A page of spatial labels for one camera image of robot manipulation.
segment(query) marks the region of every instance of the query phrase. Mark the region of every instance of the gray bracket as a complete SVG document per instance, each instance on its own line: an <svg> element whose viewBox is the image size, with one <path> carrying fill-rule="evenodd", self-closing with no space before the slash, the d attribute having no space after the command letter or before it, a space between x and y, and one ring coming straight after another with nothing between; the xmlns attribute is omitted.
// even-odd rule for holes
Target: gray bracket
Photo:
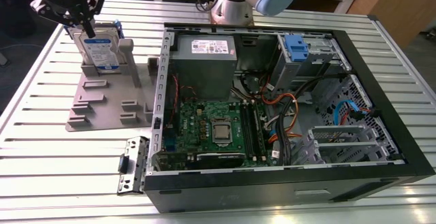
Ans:
<svg viewBox="0 0 436 224"><path fill-rule="evenodd" d="M291 54L286 48L284 36L278 35L279 40L279 51L282 52L276 67L271 74L270 86L267 88L271 90L271 97L275 97L278 93L288 91L291 88L299 87L302 84L298 81L303 77L314 77L312 70L315 65L316 69L320 71L326 70L323 67L339 66L340 63L335 60L336 58L343 58L335 47L334 40L331 39L311 39L307 38L304 41L310 44L308 46L308 58L304 62L292 62Z"/></svg>
<svg viewBox="0 0 436 224"><path fill-rule="evenodd" d="M122 39L119 53L127 64L119 66L120 73L100 74L95 66L82 66L67 131L151 126L155 85L147 64L135 64L132 50L132 40Z"/></svg>
<svg viewBox="0 0 436 224"><path fill-rule="evenodd" d="M148 149L148 138L135 137L127 141L126 152L120 157L118 169L120 172L118 195L144 194L144 168L147 166Z"/></svg>

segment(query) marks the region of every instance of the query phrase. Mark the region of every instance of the motherboard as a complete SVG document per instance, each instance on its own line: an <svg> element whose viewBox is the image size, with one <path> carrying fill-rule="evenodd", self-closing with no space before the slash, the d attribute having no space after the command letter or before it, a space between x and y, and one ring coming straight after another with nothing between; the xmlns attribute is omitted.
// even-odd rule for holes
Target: motherboard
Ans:
<svg viewBox="0 0 436 224"><path fill-rule="evenodd" d="M180 103L176 135L166 137L162 170L271 166L263 133L263 104Z"/></svg>

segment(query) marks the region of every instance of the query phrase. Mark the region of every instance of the red wire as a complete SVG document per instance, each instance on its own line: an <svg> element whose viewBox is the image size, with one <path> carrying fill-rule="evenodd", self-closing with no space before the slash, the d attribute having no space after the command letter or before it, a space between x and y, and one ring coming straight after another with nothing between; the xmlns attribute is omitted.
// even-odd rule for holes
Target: red wire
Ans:
<svg viewBox="0 0 436 224"><path fill-rule="evenodd" d="M188 88L188 89L191 89L192 94L194 94L195 96L198 96L196 91L195 91L195 89L194 89L192 86L186 86L186 85L183 85L183 86L180 87L180 89L183 89L183 88Z"/></svg>
<svg viewBox="0 0 436 224"><path fill-rule="evenodd" d="M282 94L282 95L280 95L275 100L272 100L272 101L267 100L267 98L266 98L266 96L264 96L264 90L266 90L267 84L270 83L270 79L271 79L271 77L268 76L267 83L266 83L266 85L264 85L264 86L262 87L262 89L260 89L262 100L263 100L263 102L264 102L266 104L268 104L268 105L274 105L274 104L276 104L278 102L280 102L280 100L282 100L286 96L288 96L288 97L291 97L294 100L296 100L295 96L294 96L291 93Z"/></svg>
<svg viewBox="0 0 436 224"><path fill-rule="evenodd" d="M179 80L178 80L175 75L172 75L172 78L175 79L175 82L176 82L176 98L175 98L175 105L174 105L174 108L172 108L170 121L168 121L168 124L167 124L166 128L168 128L168 125L171 125L171 123L172 123L172 119L175 117L175 112L176 112L176 107L178 107L178 99L179 99Z"/></svg>
<svg viewBox="0 0 436 224"><path fill-rule="evenodd" d="M340 124L339 124L340 126L346 123L347 117L348 117L348 110L340 119Z"/></svg>

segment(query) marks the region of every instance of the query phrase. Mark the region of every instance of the floor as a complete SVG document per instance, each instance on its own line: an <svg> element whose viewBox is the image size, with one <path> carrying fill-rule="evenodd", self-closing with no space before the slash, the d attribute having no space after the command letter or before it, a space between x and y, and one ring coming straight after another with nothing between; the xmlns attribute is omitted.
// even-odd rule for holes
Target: floor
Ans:
<svg viewBox="0 0 436 224"><path fill-rule="evenodd" d="M164 1L194 3L196 0ZM0 66L0 115L56 27L54 22L36 15L34 20L38 29L30 37L16 39L0 32L0 53L10 60L10 65ZM404 52L436 91L436 40L427 40L426 35L419 35Z"/></svg>

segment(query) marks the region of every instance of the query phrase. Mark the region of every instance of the aluminum work table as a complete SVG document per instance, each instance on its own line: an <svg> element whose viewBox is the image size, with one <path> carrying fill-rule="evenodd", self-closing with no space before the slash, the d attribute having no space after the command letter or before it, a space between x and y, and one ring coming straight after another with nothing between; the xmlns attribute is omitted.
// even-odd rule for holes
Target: aluminum work table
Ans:
<svg viewBox="0 0 436 224"><path fill-rule="evenodd" d="M107 0L96 20L119 19L135 60L160 55L164 22L208 23L194 4ZM408 129L436 167L436 96L404 53L367 16L255 13L259 26L346 30ZM108 223L435 223L436 177L356 201L159 214L147 196L116 195L126 140L150 129L67 132L82 57L58 26L0 117L0 220Z"/></svg>

